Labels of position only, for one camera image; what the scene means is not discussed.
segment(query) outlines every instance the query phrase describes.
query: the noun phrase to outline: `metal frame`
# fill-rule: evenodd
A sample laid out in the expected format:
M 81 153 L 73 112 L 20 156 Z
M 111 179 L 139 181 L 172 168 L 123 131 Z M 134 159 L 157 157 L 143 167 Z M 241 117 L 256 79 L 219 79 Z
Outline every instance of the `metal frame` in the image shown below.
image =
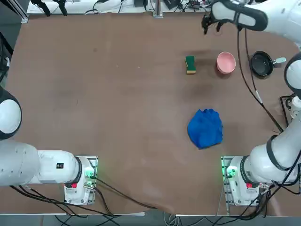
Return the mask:
M 161 0 L 156 0 L 156 8 L 155 12 L 153 13 L 154 18 L 162 18 L 163 13 L 161 11 Z
M 4 5 L 21 17 L 21 23 L 28 22 L 28 15 L 17 0 L 0 0 Z

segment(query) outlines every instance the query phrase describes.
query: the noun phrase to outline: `floor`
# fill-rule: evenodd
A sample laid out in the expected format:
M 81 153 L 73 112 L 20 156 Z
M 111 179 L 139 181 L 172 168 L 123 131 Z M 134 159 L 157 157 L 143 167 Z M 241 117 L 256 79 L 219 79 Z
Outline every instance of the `floor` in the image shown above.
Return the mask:
M 22 0 L 20 4 L 26 9 L 28 6 L 29 0 Z M 21 27 L 21 19 L 8 10 L 5 6 L 0 3 L 0 30 L 5 35 L 6 39 L 10 43 L 12 47 L 15 46 L 16 39 L 19 34 L 19 30 Z M 67 219 L 67 216 L 59 216 L 59 218 L 63 221 Z M 193 225 L 197 222 L 200 217 L 181 217 L 182 224 L 184 226 Z M 211 221 L 214 221 L 216 217 L 209 217 Z M 290 225 L 297 226 L 300 225 L 299 220 L 301 218 L 280 218 L 280 217 L 257 217 L 252 221 L 236 221 L 233 223 L 229 223 L 229 226 L 282 226 L 282 225 Z M 73 217 L 68 220 L 68 224 L 71 226 L 95 226 L 105 221 L 105 218 L 100 215 L 91 215 L 88 218 L 76 218 Z M 15 225 L 23 225 L 23 226 L 59 226 L 60 222 L 53 215 L 2 215 L 0 216 L 0 222 L 2 226 L 15 226 Z M 164 226 L 163 213 L 158 210 L 150 210 L 145 213 L 144 217 L 139 216 L 122 216 L 116 219 L 116 222 L 121 226 Z M 107 226 L 114 225 L 109 222 L 106 224 Z M 200 222 L 198 225 L 202 226 L 210 226 L 206 219 Z

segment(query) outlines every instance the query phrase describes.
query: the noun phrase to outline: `robotic arm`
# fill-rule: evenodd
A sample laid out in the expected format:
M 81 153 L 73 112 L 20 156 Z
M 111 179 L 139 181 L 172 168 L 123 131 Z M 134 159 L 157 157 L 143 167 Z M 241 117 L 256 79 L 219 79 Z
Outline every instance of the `robotic arm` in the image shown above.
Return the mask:
M 20 128 L 22 110 L 17 99 L 0 86 L 0 186 L 64 184 L 65 202 L 94 203 L 97 158 L 74 156 L 62 150 L 37 150 L 8 140 Z
M 212 4 L 210 15 L 202 21 L 204 34 L 213 23 L 217 31 L 226 23 L 238 29 L 274 33 L 301 46 L 301 0 L 268 0 L 257 5 L 241 5 L 234 0 L 218 0 Z M 285 82 L 301 98 L 301 53 L 295 55 L 285 67 Z M 272 136 L 263 145 L 255 147 L 249 156 L 236 156 L 227 168 L 230 188 L 235 205 L 249 205 L 259 193 L 259 183 L 281 183 L 301 150 L 301 114 L 279 136 Z M 288 182 L 298 179 L 298 166 Z

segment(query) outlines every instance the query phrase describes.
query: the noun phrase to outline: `red button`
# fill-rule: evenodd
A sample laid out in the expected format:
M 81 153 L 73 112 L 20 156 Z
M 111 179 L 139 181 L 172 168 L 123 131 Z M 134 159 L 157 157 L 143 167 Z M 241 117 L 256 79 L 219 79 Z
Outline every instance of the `red button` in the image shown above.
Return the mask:
M 247 184 L 246 184 L 246 187 L 247 187 L 247 188 L 251 188 L 251 187 L 252 187 L 252 184 L 251 184 L 251 183 L 247 183 Z

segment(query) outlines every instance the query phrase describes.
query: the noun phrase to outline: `black frying pan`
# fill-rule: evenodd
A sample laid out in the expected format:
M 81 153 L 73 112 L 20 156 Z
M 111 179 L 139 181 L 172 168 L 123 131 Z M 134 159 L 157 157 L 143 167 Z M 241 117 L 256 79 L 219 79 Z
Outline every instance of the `black frying pan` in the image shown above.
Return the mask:
M 251 58 L 251 68 L 256 77 L 266 79 L 273 72 L 274 62 L 266 52 L 257 51 Z

